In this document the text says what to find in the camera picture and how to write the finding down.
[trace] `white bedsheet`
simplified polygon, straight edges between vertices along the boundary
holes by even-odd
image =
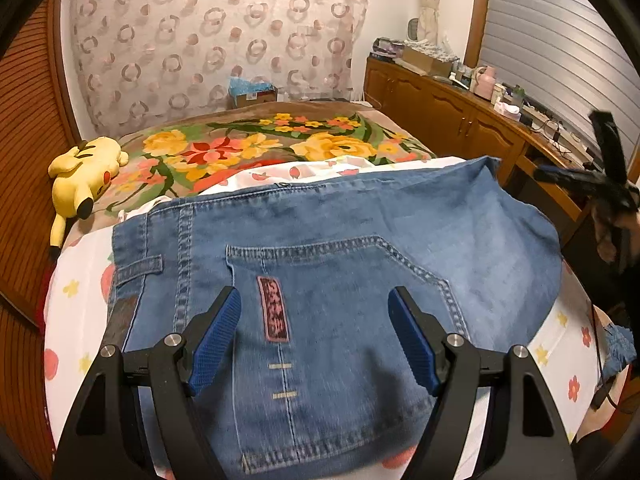
[[[363,158],[344,156],[322,162],[289,162],[245,170],[203,194],[213,194],[275,182],[313,182],[369,171],[441,168],[461,162],[456,157],[373,166]],[[128,213],[141,214],[165,197]],[[60,255],[45,307],[46,397],[51,431],[57,444],[76,393],[97,354],[106,326],[106,300],[113,275],[111,231],[85,235]],[[562,266],[560,294],[538,334],[528,345],[556,401],[569,440],[587,412],[597,384],[596,353],[590,321],[590,302],[571,272]],[[605,349],[601,349],[604,359]],[[488,396],[476,402],[474,416],[456,478],[473,472],[484,429]],[[398,480],[413,450],[340,476],[340,480]],[[170,472],[159,472],[172,478]]]

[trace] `cabinet door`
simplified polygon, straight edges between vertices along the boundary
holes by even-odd
[[[376,110],[382,110],[385,102],[385,94],[390,83],[389,70],[377,68],[367,61],[367,74],[364,79],[364,99]]]
[[[419,76],[399,75],[390,83],[382,112],[401,128],[424,142],[426,95]]]
[[[464,156],[460,146],[463,127],[473,109],[454,94],[430,86],[424,143],[438,156]]]
[[[502,159],[497,177],[503,186],[524,148],[524,139],[507,125],[482,112],[478,112],[462,132],[465,158],[491,155]]]

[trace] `blue gripper pad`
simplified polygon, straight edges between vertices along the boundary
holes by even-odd
[[[435,355],[418,327],[414,315],[395,288],[389,293],[388,307],[391,324],[409,361],[415,381],[425,387],[432,396],[437,396],[442,383],[436,375]]]
[[[240,293],[233,288],[193,352],[189,386],[194,395],[213,382],[222,356],[234,338],[241,309]]]

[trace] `hand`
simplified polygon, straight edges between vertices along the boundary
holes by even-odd
[[[603,218],[596,206],[591,208],[591,216],[596,231],[596,243],[598,254],[607,263],[612,263],[616,259],[616,248],[611,242],[611,231],[609,225],[628,229],[630,233],[631,259],[636,260],[640,255],[640,212],[621,213],[613,221]]]

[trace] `window blind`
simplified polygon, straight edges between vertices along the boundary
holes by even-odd
[[[611,111],[631,160],[640,77],[587,0],[489,0],[480,64],[496,67],[499,80],[519,84],[593,142],[590,111]]]

